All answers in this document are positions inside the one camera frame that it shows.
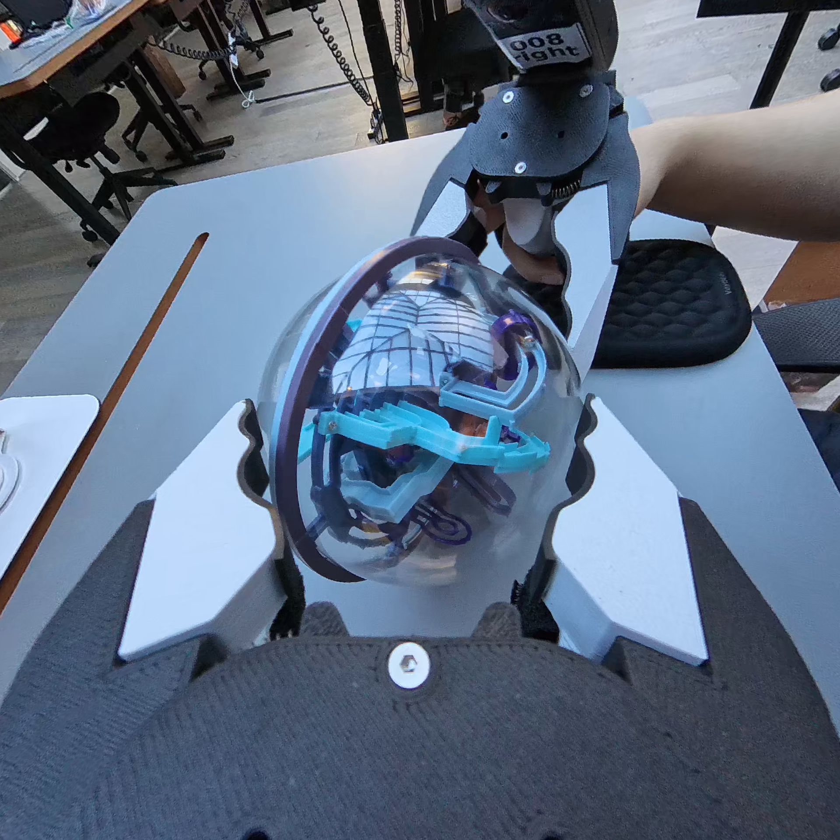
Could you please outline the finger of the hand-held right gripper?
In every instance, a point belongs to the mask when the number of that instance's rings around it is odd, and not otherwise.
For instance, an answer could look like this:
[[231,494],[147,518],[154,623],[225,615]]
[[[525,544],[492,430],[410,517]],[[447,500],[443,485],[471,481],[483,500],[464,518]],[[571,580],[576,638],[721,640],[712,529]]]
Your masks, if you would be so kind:
[[616,277],[605,184],[578,192],[555,215],[553,241],[566,263],[570,351],[575,361],[593,361]]
[[463,185],[448,180],[426,209],[420,209],[413,236],[451,238],[480,257],[487,247],[487,231],[474,213]]

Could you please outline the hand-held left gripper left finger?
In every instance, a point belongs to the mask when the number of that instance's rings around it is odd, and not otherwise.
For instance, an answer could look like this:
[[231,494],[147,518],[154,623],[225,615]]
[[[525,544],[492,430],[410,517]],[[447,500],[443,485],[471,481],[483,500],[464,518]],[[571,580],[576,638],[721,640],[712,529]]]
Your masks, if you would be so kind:
[[210,636],[225,654],[253,647],[287,595],[284,538],[264,498],[252,401],[234,404],[154,494],[119,656],[138,659]]

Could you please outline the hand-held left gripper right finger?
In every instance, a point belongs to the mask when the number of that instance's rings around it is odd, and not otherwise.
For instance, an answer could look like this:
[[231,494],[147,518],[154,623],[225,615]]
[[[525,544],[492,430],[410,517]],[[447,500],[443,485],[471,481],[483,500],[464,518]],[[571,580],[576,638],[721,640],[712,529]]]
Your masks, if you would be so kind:
[[602,400],[585,399],[538,558],[512,600],[523,632],[601,662],[623,637],[708,658],[679,495]]

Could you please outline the clear plastic maze ball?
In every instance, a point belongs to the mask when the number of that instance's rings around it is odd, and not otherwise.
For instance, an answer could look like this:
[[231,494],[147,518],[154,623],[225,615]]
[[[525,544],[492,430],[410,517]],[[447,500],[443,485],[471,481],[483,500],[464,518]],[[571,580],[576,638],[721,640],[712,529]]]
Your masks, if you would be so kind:
[[467,247],[374,252],[266,367],[270,493],[294,554],[341,582],[527,567],[564,494],[579,388],[551,316]]

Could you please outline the person's right forearm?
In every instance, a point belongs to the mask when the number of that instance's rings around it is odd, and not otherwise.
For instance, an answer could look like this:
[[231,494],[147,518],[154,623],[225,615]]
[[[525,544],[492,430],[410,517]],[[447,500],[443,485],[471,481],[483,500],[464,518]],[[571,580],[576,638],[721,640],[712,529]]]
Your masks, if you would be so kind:
[[839,239],[839,92],[631,132],[645,208],[805,242]]

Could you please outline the person's right hand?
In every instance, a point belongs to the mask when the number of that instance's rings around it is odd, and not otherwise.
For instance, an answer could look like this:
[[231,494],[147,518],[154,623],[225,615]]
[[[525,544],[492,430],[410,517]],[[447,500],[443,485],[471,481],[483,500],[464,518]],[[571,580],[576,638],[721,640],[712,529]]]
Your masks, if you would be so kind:
[[564,284],[564,268],[560,267],[555,256],[535,257],[510,238],[503,205],[492,203],[481,184],[478,184],[471,201],[474,207],[473,214],[489,234],[502,229],[501,249],[519,275],[531,282],[553,286]]

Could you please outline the black padded wrist rest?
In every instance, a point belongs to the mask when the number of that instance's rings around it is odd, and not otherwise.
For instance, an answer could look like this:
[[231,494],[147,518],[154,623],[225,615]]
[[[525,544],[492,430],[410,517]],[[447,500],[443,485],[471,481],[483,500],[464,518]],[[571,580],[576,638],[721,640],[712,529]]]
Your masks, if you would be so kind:
[[656,369],[727,358],[752,327],[749,300],[732,263],[684,239],[629,241],[618,264],[597,369]]

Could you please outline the black desk leg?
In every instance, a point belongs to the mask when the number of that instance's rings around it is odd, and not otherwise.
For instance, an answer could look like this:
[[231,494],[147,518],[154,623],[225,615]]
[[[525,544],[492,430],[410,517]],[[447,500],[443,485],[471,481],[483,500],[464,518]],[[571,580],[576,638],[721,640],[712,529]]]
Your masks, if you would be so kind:
[[786,17],[775,40],[770,58],[752,97],[750,109],[767,107],[779,86],[794,47],[817,1],[700,1],[698,18],[736,17],[754,14],[782,14]]
[[358,1],[364,41],[389,142],[408,139],[400,92],[385,21],[378,1]]

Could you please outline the white document stand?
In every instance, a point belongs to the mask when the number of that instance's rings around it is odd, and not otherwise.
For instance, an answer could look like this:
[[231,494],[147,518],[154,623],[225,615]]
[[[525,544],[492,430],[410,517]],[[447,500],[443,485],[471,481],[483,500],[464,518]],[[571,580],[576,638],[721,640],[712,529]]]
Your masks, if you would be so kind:
[[84,394],[2,399],[6,451],[20,466],[14,493],[1,510],[2,573],[77,452],[99,407],[95,396]]

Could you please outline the black mesh office chair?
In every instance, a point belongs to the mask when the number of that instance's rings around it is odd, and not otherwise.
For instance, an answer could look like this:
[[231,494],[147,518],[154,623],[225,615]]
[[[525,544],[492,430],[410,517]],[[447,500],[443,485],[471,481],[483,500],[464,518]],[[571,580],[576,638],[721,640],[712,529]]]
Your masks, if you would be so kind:
[[791,393],[810,397],[838,379],[838,298],[756,308],[752,320]]

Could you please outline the person's blue jeans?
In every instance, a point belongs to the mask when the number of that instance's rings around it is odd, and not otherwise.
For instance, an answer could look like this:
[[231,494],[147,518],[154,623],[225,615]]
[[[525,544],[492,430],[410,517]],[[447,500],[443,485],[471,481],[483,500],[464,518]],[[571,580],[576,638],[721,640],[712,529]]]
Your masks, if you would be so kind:
[[827,471],[839,490],[839,413],[800,408],[799,414]]

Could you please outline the wooden edged office desk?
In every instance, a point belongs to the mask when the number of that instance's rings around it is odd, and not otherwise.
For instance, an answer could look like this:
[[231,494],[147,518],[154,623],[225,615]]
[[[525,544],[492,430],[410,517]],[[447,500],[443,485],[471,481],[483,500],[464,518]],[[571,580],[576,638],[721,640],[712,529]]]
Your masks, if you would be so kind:
[[210,50],[222,49],[223,32],[211,2],[108,2],[99,18],[74,28],[61,26],[50,37],[2,50],[2,99],[50,86],[75,103],[115,76],[139,110],[170,147],[172,171],[224,158],[232,135],[205,140],[184,115],[165,79],[152,66],[151,39],[168,24],[189,21]]

